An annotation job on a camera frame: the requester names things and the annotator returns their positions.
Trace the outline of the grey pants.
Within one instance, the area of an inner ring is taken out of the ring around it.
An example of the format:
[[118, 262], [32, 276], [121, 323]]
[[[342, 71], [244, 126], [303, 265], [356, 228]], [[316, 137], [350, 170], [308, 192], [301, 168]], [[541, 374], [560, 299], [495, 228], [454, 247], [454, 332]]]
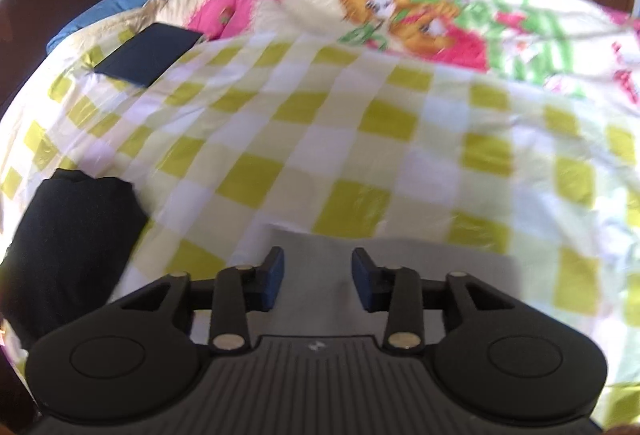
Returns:
[[521, 269], [510, 256], [402, 238], [349, 240], [267, 226], [231, 256], [231, 264], [257, 265], [271, 247], [284, 251], [284, 278], [273, 310], [247, 315], [253, 341], [264, 334], [373, 334], [382, 340], [386, 314], [367, 313], [352, 282], [356, 247], [363, 247], [380, 266], [409, 267], [424, 279], [442, 281], [451, 271], [463, 271], [513, 297], [522, 295]]

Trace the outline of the black folded garment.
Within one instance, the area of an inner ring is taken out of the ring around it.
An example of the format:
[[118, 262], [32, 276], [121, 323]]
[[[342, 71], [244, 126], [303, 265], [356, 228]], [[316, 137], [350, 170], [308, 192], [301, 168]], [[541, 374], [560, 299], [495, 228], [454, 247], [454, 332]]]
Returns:
[[148, 221], [116, 177], [59, 168], [39, 185], [1, 264], [1, 316], [25, 351], [107, 303]]

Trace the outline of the yellow checkered plastic sheet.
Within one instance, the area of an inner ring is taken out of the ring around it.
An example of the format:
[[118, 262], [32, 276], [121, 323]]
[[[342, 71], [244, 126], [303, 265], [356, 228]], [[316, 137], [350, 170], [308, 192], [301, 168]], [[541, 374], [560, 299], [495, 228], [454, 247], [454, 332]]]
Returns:
[[243, 262], [268, 225], [510, 256], [526, 303], [596, 341], [605, 426], [639, 418], [639, 115], [274, 33], [195, 46], [151, 87], [96, 74], [123, 25], [58, 48], [1, 121], [1, 241], [58, 168], [134, 185], [120, 291]]

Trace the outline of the dark blue notebook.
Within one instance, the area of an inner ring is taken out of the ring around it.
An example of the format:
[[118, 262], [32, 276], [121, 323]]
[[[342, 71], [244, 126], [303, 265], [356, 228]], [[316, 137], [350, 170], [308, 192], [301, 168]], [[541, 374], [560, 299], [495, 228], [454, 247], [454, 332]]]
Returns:
[[203, 38], [202, 33], [187, 28], [152, 23], [104, 58], [93, 71], [149, 88]]

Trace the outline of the floral cartoon quilt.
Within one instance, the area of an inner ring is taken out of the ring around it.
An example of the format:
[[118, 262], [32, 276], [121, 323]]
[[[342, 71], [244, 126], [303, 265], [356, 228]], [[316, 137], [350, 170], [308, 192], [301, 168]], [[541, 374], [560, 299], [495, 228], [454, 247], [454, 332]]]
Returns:
[[639, 22], [590, 0], [167, 0], [160, 20], [211, 39], [316, 33], [639, 106]]

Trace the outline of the blue pillow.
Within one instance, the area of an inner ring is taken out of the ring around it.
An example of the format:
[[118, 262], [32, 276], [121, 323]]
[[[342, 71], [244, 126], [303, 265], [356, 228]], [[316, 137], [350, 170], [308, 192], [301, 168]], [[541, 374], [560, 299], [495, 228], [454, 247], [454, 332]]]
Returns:
[[149, 0], [100, 0], [92, 7], [82, 12], [66, 23], [47, 43], [46, 53], [50, 54], [55, 50], [66, 37], [86, 28], [93, 23], [116, 16], [116, 14], [141, 8]]

